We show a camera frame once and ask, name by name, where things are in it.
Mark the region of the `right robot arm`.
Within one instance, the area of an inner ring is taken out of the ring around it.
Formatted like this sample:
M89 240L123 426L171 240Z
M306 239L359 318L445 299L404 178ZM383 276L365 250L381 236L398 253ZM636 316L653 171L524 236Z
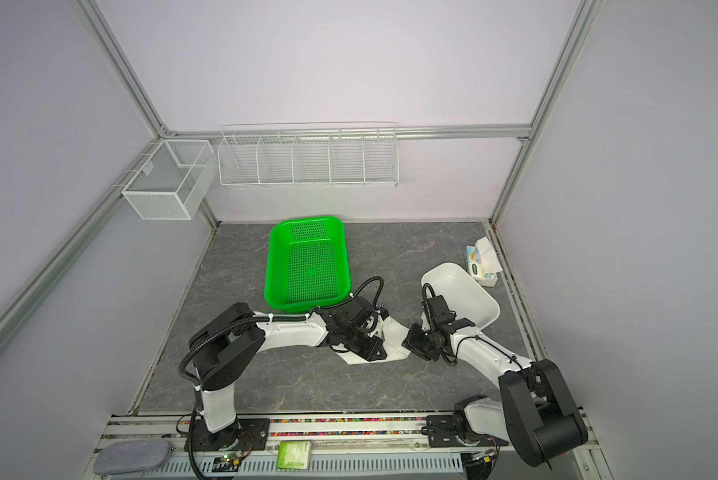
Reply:
M589 441L588 429L560 368L532 361L488 338L468 318L457 316L429 284L423 288L423 322L402 342L411 353L449 366L467 363L499 389L495 401L476 395L460 401L451 416L426 427L442 441L494 449L505 441L529 466L549 464Z

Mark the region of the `white paper napkin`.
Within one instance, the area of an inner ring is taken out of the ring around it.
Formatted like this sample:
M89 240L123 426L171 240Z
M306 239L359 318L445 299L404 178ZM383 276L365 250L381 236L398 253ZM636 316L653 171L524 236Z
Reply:
M379 321L377 327L368 334L371 345L380 346L380 355L373 355L367 360L357 353L347 349L332 347L332 350L349 365L378 364L393 361L401 361L408 358L410 351L402 345L406 339L409 329L396 321L392 316Z

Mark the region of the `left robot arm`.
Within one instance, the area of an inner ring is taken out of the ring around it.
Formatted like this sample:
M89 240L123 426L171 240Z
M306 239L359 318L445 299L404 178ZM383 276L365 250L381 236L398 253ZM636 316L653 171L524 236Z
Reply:
M274 314L238 302L189 341L178 364L179 375L192 384L194 412L202 418L208 447L238 446L246 433L235 406L235 384L254 357L286 347L329 347L367 362L389 358L380 331L388 310L354 296L306 313Z

